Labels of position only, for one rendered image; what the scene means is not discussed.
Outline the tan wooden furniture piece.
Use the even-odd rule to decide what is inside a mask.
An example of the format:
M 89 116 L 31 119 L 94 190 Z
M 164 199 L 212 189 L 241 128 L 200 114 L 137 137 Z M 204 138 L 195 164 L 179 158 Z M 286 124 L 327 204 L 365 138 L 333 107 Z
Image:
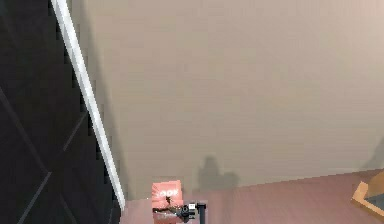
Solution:
M 361 181 L 351 202 L 384 222 L 384 170 L 373 176 L 368 183 Z

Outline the white door frame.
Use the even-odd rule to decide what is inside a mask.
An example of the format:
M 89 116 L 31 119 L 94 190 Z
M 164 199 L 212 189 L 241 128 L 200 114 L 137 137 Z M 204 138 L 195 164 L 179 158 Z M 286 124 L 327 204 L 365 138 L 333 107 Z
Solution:
M 66 0 L 50 0 L 121 211 L 125 197 Z

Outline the black room door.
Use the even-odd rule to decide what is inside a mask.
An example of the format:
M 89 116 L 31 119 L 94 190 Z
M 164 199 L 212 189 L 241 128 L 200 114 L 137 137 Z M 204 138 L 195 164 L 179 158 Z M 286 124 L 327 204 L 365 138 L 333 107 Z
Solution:
M 0 0 L 0 224 L 119 224 L 50 0 Z

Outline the red block with white print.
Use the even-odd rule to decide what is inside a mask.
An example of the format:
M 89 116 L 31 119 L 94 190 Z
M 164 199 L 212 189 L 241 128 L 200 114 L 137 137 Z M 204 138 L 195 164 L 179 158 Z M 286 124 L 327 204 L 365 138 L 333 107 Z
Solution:
M 151 207 L 160 208 L 166 205 L 165 197 L 171 196 L 184 203 L 180 180 L 156 182 L 152 184 Z

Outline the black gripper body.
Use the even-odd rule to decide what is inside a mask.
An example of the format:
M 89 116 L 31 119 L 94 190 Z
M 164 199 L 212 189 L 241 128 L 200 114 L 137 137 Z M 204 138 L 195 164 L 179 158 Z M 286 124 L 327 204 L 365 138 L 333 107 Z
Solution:
M 179 213 L 180 219 L 187 223 L 189 220 L 194 219 L 196 216 L 196 206 L 195 205 L 184 205 Z

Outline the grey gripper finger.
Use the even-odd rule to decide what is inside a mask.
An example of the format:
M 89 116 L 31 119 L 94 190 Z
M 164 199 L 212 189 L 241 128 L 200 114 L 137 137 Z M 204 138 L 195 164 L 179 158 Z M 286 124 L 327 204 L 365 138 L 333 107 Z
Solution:
M 179 199 L 175 199 L 174 197 L 171 197 L 171 196 L 166 197 L 166 202 L 167 202 L 166 208 L 170 212 L 176 212 L 177 210 L 180 210 L 182 207 L 182 201 Z
M 169 212 L 169 213 L 176 214 L 176 213 L 179 213 L 180 210 L 181 210 L 181 207 L 152 208 L 152 212 L 153 213 L 166 213 L 166 212 Z

